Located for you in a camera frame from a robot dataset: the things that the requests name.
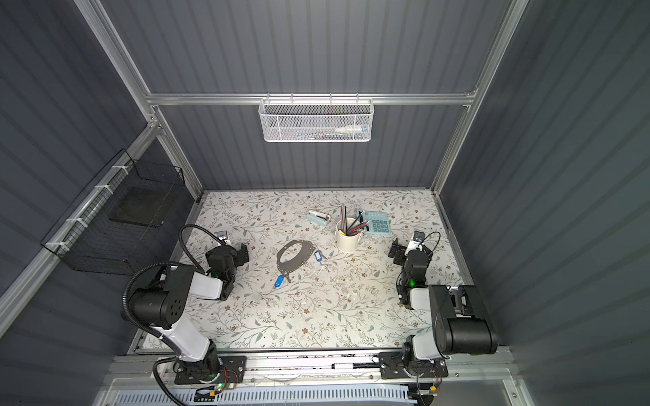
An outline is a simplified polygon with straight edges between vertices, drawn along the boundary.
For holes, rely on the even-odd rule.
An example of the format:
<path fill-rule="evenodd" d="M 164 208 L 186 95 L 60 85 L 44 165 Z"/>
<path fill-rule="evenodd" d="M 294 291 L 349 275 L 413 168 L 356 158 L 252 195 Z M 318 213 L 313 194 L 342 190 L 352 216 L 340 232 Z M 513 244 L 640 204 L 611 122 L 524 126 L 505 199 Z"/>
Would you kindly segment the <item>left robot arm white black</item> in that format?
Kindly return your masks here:
<path fill-rule="evenodd" d="M 136 272 L 121 297 L 121 316 L 174 351 L 179 380 L 215 382 L 224 378 L 216 344 L 194 326 L 185 307 L 189 297 L 225 300 L 236 271 L 249 262 L 248 247 L 219 245 L 206 253 L 204 274 L 191 264 L 159 262 Z"/>

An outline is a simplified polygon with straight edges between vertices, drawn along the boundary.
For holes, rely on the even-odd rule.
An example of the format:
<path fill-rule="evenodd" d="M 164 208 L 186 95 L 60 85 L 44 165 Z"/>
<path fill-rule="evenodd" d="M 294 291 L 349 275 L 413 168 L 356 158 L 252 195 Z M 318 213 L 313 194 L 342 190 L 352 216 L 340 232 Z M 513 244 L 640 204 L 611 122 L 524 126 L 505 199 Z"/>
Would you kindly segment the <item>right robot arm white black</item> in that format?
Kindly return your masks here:
<path fill-rule="evenodd" d="M 398 351 L 380 353 L 382 379 L 447 377 L 451 355 L 493 355 L 499 339 L 482 296 L 474 285 L 429 284 L 433 250 L 423 242 L 394 241 L 388 257 L 401 267 L 396 283 L 399 302 L 408 310 L 431 316 L 431 326 L 406 338 Z"/>

